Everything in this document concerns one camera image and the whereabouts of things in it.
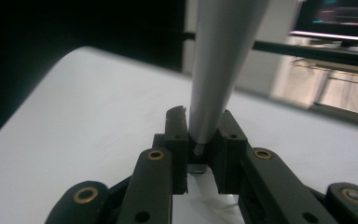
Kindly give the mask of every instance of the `gray cylindrical object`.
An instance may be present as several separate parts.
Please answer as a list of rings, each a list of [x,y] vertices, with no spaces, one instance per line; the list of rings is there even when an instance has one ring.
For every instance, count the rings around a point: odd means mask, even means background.
[[[213,137],[268,1],[200,0],[189,123],[196,143]]]

